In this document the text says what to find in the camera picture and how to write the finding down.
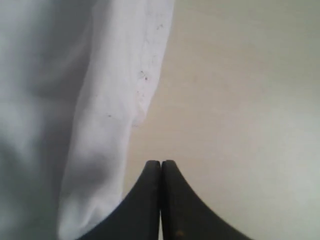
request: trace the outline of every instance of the white trousers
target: white trousers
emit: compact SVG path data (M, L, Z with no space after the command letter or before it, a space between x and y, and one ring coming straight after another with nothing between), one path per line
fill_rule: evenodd
M121 201L174 0L0 0L0 239L74 240Z

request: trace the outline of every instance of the white fabric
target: white fabric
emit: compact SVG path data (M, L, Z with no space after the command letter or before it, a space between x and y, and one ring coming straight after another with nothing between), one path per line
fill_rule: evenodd
M119 204L174 0L0 0L0 239L73 240Z

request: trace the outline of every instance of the white cloth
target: white cloth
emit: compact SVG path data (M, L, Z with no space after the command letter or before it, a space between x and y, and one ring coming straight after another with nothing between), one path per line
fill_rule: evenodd
M0 0L0 239L73 240L119 204L174 0Z

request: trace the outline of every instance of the beige floor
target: beige floor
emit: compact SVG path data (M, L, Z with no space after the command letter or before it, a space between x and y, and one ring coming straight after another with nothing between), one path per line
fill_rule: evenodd
M178 0L126 192L174 159L256 240L320 239L320 1Z

